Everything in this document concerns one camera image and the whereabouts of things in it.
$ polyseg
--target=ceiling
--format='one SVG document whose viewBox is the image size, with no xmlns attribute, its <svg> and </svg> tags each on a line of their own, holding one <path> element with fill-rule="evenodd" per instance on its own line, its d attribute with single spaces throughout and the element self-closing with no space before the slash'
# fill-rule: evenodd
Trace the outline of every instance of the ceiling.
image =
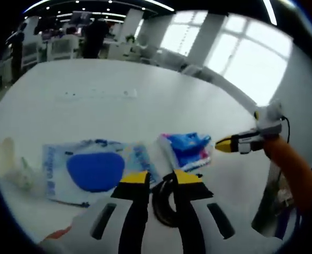
<svg viewBox="0 0 312 254">
<path fill-rule="evenodd" d="M 75 0 L 49 0 L 26 13 L 23 13 L 27 8 L 38 1 L 39 0 L 7 1 L 5 8 L 4 2 L 0 1 L 0 13 L 2 17 L 5 17 L 5 22 L 0 22 L 0 52 L 5 39 L 9 36 L 11 31 L 18 27 L 19 23 L 24 20 L 25 16 L 41 16 L 41 22 L 44 23 L 48 22 L 49 19 L 55 21 L 58 11 L 61 11 L 61 14 L 65 14 L 71 13 L 72 11 L 81 11 L 82 8 L 85 8 L 86 11 L 90 12 L 110 12 L 126 15 L 130 8 L 140 9 L 144 7 L 146 8 L 144 10 L 145 19 L 173 13 L 158 5 L 147 2 L 147 0 L 113 0 L 113 3 L 109 3 L 108 0 L 81 0 L 80 3 L 76 3 Z M 308 19 L 302 21 L 300 15 L 287 8 L 282 4 L 282 1 L 286 0 L 270 0 L 277 20 L 277 28 L 292 36 L 295 44 L 312 58 L 312 35 L 305 26 L 305 20 Z M 299 6 L 301 6 L 301 9 L 312 14 L 312 6 L 310 3 L 312 1 L 298 1 L 300 2 Z M 158 2 L 173 8 L 175 11 L 209 10 L 210 13 L 221 15 L 236 13 L 271 24 L 263 0 L 158 0 Z M 110 16 L 109 18 L 123 20 L 121 17 Z"/>
<path fill-rule="evenodd" d="M 277 28 L 292 36 L 295 40 L 295 44 L 300 46 L 300 48 L 312 58 L 312 35 L 310 35 L 310 31 L 305 27 L 305 23 L 300 19 L 299 14 L 284 5 L 282 1 L 284 0 L 271 0 L 277 20 Z M 22 11 L 36 2 L 37 0 L 21 1 Z M 158 0 L 158 2 L 175 9 L 175 11 L 209 10 L 210 13 L 221 15 L 237 13 L 271 24 L 263 0 L 218 0 L 213 2 L 201 0 Z M 41 24 L 44 24 L 44 22 L 51 22 L 51 19 L 55 20 L 58 11 L 61 11 L 61 14 L 65 14 L 71 13 L 72 11 L 81 11 L 82 8 L 85 8 L 86 11 L 90 12 L 109 12 L 126 15 L 130 8 L 141 9 L 142 7 L 145 8 L 143 17 L 145 19 L 173 13 L 145 0 L 113 0 L 112 3 L 109 3 L 108 0 L 86 0 L 80 1 L 79 3 L 76 3 L 75 0 L 49 0 L 27 11 L 25 14 L 22 14 L 21 19 L 23 19 L 24 16 L 38 15 L 42 17 Z M 95 17 L 106 17 L 106 15 L 95 15 Z M 59 18 L 57 23 L 60 20 L 68 18 L 69 17 Z M 109 16 L 109 19 L 123 20 L 124 18 Z"/>
</svg>

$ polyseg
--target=white chair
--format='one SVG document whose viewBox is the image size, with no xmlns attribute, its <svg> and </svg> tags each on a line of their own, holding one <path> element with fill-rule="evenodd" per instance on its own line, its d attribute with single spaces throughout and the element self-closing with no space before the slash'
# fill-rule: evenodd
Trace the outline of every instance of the white chair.
<svg viewBox="0 0 312 254">
<path fill-rule="evenodd" d="M 188 65 L 181 71 L 181 74 L 194 77 L 199 72 L 201 72 L 201 70 L 202 70 L 202 67 L 199 67 L 196 65 Z"/>
<path fill-rule="evenodd" d="M 38 43 L 31 42 L 23 45 L 22 69 L 36 65 L 39 61 Z"/>
<path fill-rule="evenodd" d="M 183 64 L 186 63 L 185 56 L 162 49 L 162 60 L 159 65 L 165 69 L 180 71 Z"/>
<path fill-rule="evenodd" d="M 216 73 L 207 67 L 203 67 L 200 71 L 196 72 L 193 77 L 212 83 Z"/>
<path fill-rule="evenodd" d="M 73 34 L 67 34 L 60 39 L 54 39 L 48 61 L 77 58 L 79 39 Z"/>
</svg>

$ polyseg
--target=wall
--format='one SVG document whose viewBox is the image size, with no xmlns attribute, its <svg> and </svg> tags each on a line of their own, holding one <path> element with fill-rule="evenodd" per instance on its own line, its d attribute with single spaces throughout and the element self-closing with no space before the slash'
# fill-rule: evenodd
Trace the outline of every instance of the wall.
<svg viewBox="0 0 312 254">
<path fill-rule="evenodd" d="M 149 45 L 159 48 L 171 19 L 172 15 L 144 20 L 139 35 L 144 34 Z"/>
<path fill-rule="evenodd" d="M 297 46 L 273 98 L 281 100 L 290 120 L 291 145 L 312 165 L 312 61 Z"/>
<path fill-rule="evenodd" d="M 224 19 L 223 15 L 207 15 L 188 55 L 189 62 L 203 66 Z"/>
<path fill-rule="evenodd" d="M 203 71 L 208 72 L 212 77 L 212 83 L 221 89 L 223 89 L 226 93 L 232 96 L 236 101 L 239 102 L 240 105 L 243 106 L 250 114 L 253 114 L 256 110 L 256 103 L 245 93 L 243 93 L 238 87 L 229 82 L 227 79 L 219 75 L 218 73 L 210 70 L 206 67 L 203 68 Z"/>
<path fill-rule="evenodd" d="M 143 17 L 144 12 L 130 9 L 123 23 L 123 27 L 119 34 L 120 42 L 126 42 L 126 36 L 135 35 L 138 24 Z"/>
</svg>

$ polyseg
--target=white pillar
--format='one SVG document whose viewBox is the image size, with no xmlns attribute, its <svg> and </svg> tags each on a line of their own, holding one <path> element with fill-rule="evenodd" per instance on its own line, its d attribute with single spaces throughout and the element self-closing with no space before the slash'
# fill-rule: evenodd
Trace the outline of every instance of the white pillar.
<svg viewBox="0 0 312 254">
<path fill-rule="evenodd" d="M 119 35 L 119 42 L 126 42 L 125 37 L 128 35 L 135 35 L 135 32 L 137 30 L 138 24 L 140 20 L 143 17 L 142 11 L 138 11 L 135 9 L 130 9 L 128 12 L 128 15 L 126 16 L 123 27 L 121 29 L 120 35 Z"/>
<path fill-rule="evenodd" d="M 188 61 L 191 64 L 198 66 L 204 65 L 218 32 L 223 25 L 224 18 L 225 16 L 223 15 L 207 15 L 188 55 Z"/>
<path fill-rule="evenodd" d="M 111 33 L 114 35 L 115 39 L 119 38 L 121 30 L 122 30 L 122 24 L 121 23 L 116 23 L 113 25 Z"/>
<path fill-rule="evenodd" d="M 159 48 L 172 18 L 173 15 L 165 15 L 144 20 L 139 34 L 144 34 L 150 46 Z"/>
<path fill-rule="evenodd" d="M 35 40 L 33 33 L 35 27 L 38 25 L 39 17 L 38 16 L 32 16 L 25 20 L 25 23 L 27 26 L 24 29 L 24 44 L 30 43 L 31 41 Z"/>
</svg>

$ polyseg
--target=person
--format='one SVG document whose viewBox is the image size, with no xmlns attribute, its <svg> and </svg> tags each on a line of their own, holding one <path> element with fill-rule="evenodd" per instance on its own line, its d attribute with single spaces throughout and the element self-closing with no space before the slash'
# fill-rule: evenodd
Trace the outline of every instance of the person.
<svg viewBox="0 0 312 254">
<path fill-rule="evenodd" d="M 103 46 L 105 36 L 109 32 L 109 26 L 103 19 L 95 20 L 85 28 L 85 41 L 83 46 L 84 58 L 97 58 Z"/>
<path fill-rule="evenodd" d="M 14 84 L 21 75 L 22 68 L 22 54 L 23 54 L 23 41 L 24 41 L 24 29 L 27 24 L 21 24 L 19 30 L 13 34 L 7 41 L 7 43 L 12 44 L 12 61 L 11 61 L 11 71 L 12 71 L 12 84 Z"/>
<path fill-rule="evenodd" d="M 276 253 L 312 253 L 312 170 L 281 137 L 265 140 L 264 152 L 281 168 L 289 183 L 296 207 L 303 214 L 299 230 Z M 70 227 L 59 230 L 46 239 L 58 239 L 69 230 Z"/>
</svg>

